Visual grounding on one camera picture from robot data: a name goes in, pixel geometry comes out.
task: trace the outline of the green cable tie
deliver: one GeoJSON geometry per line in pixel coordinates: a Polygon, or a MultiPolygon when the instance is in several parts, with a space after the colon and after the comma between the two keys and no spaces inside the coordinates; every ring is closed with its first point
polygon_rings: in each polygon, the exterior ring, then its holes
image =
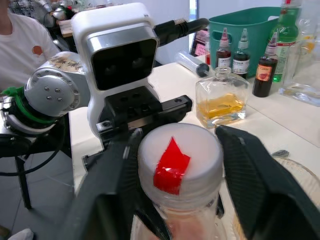
{"type": "Polygon", "coordinates": [[[9,97],[14,97],[16,105],[20,109],[20,111],[32,121],[35,121],[39,124],[52,124],[56,121],[56,120],[42,120],[40,118],[37,118],[36,116],[33,116],[30,112],[28,112],[28,110],[25,108],[20,98],[20,96],[24,94],[23,87],[15,88],[14,86],[10,86],[6,90],[1,92],[1,94],[7,95],[9,97]]]}

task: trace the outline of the green plastic crate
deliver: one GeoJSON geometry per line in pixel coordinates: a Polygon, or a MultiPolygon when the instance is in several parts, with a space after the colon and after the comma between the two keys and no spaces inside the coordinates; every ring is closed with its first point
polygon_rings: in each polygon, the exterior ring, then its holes
{"type": "Polygon", "coordinates": [[[238,48],[238,42],[244,28],[248,31],[250,66],[247,76],[256,74],[259,58],[265,53],[271,30],[276,26],[278,18],[268,20],[269,17],[278,17],[280,7],[255,7],[236,11],[209,19],[210,57],[211,66],[216,67],[216,51],[224,28],[227,28],[229,46],[233,52],[238,48]]]}

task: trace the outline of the white shoe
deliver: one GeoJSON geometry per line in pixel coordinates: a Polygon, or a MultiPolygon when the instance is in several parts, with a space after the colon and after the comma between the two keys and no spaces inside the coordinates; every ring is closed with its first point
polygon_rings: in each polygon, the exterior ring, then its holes
{"type": "Polygon", "coordinates": [[[32,240],[33,238],[34,233],[29,228],[26,228],[11,236],[8,240],[32,240]]]}

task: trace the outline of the yellow liquid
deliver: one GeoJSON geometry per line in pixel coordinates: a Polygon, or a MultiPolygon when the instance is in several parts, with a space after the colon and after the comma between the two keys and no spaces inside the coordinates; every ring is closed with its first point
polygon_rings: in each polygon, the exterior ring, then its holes
{"type": "Polygon", "coordinates": [[[197,111],[199,111],[206,121],[241,112],[243,107],[244,103],[239,100],[235,94],[227,93],[221,97],[198,103],[197,111]]]}

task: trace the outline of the gray floor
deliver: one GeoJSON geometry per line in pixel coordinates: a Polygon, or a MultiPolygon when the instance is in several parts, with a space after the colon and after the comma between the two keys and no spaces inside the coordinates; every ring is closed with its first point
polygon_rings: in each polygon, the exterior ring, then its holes
{"type": "MultiPolygon", "coordinates": [[[[25,169],[42,163],[51,152],[31,155],[25,169]]],[[[13,157],[0,158],[0,172],[16,172],[13,157]]],[[[18,177],[0,176],[0,225],[15,234],[30,228],[37,240],[56,239],[74,197],[72,160],[63,152],[43,168],[27,175],[33,209],[21,198],[18,177]]]]}

